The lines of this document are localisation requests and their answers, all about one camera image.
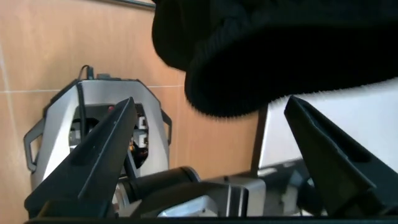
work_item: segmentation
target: wooden floor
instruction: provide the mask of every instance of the wooden floor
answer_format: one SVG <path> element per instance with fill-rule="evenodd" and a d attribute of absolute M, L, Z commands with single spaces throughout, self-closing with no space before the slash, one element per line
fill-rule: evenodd
<path fill-rule="evenodd" d="M 191 109 L 184 74 L 155 54 L 153 16 L 89 0 L 0 1 L 0 223 L 27 220 L 22 138 L 84 64 L 150 86 L 174 122 L 171 167 L 192 166 L 202 178 L 249 169 L 257 115 L 227 122 Z"/>

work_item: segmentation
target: tan floor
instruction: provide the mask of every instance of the tan floor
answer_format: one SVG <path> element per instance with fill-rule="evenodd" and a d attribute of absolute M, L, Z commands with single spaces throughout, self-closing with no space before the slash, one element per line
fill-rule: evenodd
<path fill-rule="evenodd" d="M 184 74 L 155 54 L 153 16 L 98 1 L 0 1 L 0 223 L 27 219 L 22 138 L 83 64 L 151 86 L 174 122 L 171 167 L 190 165 L 202 178 L 249 169 L 257 115 L 227 122 L 193 111 Z"/>

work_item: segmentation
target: black cylinder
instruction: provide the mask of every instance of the black cylinder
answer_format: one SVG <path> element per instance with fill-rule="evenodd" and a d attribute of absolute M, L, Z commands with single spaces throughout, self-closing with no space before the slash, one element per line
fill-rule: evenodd
<path fill-rule="evenodd" d="M 199 182 L 191 167 L 179 167 L 123 182 L 130 203 L 142 200 L 153 192 L 186 182 Z"/>

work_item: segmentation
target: black handle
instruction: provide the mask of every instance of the black handle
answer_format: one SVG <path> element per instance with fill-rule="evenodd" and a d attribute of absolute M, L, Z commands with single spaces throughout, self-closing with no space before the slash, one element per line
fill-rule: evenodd
<path fill-rule="evenodd" d="M 43 134 L 44 123 L 45 123 L 44 121 L 45 121 L 44 118 L 42 118 L 24 136 L 26 164 L 27 164 L 27 168 L 31 172 L 34 172 L 36 170 L 36 163 L 33 161 L 33 158 L 32 158 L 32 149 L 30 147 L 30 144 L 32 143 L 32 141 L 34 141 L 35 139 L 37 139 L 39 136 L 41 136 Z"/>
<path fill-rule="evenodd" d="M 173 122 L 172 122 L 172 119 L 167 115 L 167 113 L 164 110 L 162 110 L 162 119 L 163 119 L 163 122 L 165 122 L 169 126 L 169 136 L 167 136 L 167 142 L 170 145 L 172 143 Z"/>

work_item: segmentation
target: black cloth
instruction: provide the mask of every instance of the black cloth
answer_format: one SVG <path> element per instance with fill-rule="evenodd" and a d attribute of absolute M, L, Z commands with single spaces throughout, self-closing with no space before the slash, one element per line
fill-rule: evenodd
<path fill-rule="evenodd" d="M 157 0 L 152 40 L 202 113 L 241 116 L 285 95 L 398 74 L 396 0 Z"/>

